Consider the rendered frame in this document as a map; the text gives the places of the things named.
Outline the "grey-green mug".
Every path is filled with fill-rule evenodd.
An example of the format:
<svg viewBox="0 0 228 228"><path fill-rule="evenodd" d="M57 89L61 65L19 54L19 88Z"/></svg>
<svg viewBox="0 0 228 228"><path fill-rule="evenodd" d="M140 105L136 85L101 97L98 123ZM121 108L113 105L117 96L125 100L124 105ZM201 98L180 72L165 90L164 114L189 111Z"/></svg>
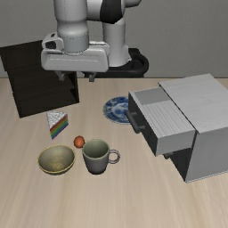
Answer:
<svg viewBox="0 0 228 228"><path fill-rule="evenodd" d="M86 142L82 148L85 166L92 175L100 175L105 172L109 164L116 164L120 160L117 150L100 139L92 139Z"/></svg>

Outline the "grey cabinet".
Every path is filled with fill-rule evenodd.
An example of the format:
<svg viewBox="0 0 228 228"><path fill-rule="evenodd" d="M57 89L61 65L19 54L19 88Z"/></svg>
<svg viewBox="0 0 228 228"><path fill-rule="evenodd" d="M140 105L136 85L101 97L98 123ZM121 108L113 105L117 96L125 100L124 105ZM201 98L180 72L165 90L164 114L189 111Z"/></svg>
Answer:
<svg viewBox="0 0 228 228"><path fill-rule="evenodd" d="M159 85L197 132L185 182L228 172L228 89L210 74Z"/></svg>

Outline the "rainbow cake wedge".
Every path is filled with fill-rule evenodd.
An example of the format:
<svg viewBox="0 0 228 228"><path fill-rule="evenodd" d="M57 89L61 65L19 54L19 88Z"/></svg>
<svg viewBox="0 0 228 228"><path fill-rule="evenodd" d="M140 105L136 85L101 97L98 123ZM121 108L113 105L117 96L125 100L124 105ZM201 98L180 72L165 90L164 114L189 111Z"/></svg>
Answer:
<svg viewBox="0 0 228 228"><path fill-rule="evenodd" d="M46 112L50 135L54 139L69 124L68 114L62 111L50 110Z"/></svg>

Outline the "open grey drawer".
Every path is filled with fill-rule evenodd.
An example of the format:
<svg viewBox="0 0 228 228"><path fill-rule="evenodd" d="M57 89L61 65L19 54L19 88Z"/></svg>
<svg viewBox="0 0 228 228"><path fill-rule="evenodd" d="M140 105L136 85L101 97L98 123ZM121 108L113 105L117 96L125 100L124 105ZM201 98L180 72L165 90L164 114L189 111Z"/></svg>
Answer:
<svg viewBox="0 0 228 228"><path fill-rule="evenodd" d="M155 156L192 146L194 127L161 87L129 92L126 115Z"/></svg>

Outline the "blue and white plate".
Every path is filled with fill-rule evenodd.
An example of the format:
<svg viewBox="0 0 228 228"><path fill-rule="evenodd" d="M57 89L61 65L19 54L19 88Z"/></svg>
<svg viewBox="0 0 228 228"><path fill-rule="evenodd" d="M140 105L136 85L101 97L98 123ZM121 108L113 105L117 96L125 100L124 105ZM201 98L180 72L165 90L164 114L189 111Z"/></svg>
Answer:
<svg viewBox="0 0 228 228"><path fill-rule="evenodd" d="M102 108L103 115L116 124L128 124L126 116L128 110L128 97L119 96L108 100Z"/></svg>

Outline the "small orange fruit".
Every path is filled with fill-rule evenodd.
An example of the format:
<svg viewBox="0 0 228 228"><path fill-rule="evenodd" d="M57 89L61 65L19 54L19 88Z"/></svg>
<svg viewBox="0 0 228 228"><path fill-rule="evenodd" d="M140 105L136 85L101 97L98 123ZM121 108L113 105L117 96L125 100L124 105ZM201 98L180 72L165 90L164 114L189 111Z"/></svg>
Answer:
<svg viewBox="0 0 228 228"><path fill-rule="evenodd" d="M79 135L74 139L74 145L76 148L82 148L85 144L85 139L83 136Z"/></svg>

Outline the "olive bowl with yellow rim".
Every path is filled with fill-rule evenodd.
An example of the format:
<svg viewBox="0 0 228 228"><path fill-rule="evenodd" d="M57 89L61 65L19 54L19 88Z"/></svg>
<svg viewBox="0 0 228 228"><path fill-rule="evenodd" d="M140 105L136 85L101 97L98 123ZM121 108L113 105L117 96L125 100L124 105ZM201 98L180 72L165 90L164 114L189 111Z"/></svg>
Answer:
<svg viewBox="0 0 228 228"><path fill-rule="evenodd" d="M75 152L70 147L56 144L40 153L37 164L48 175L62 175L73 167L75 159Z"/></svg>

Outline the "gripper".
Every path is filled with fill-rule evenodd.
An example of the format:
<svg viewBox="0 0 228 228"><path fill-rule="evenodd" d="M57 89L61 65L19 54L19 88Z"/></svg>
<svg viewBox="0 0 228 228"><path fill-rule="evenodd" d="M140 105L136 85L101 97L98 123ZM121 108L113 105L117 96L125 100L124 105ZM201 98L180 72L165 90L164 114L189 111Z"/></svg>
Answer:
<svg viewBox="0 0 228 228"><path fill-rule="evenodd" d="M89 74L89 82L94 82L96 72L106 72L109 68L110 46L105 42L89 41L78 52L71 47L70 52L64 50L64 41L56 32L48 34L42 42L41 64L45 70L55 70L60 81L65 80L63 71L93 72Z"/></svg>

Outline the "dark slatted rack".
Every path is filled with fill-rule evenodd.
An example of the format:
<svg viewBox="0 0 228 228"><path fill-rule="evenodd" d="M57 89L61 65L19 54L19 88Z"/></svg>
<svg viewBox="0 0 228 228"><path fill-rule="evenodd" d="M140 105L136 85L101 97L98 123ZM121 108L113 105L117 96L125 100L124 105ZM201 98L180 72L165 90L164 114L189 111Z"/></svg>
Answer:
<svg viewBox="0 0 228 228"><path fill-rule="evenodd" d="M79 103L77 74L69 72L60 81L54 71L42 68L41 52L41 41L0 47L21 118Z"/></svg>

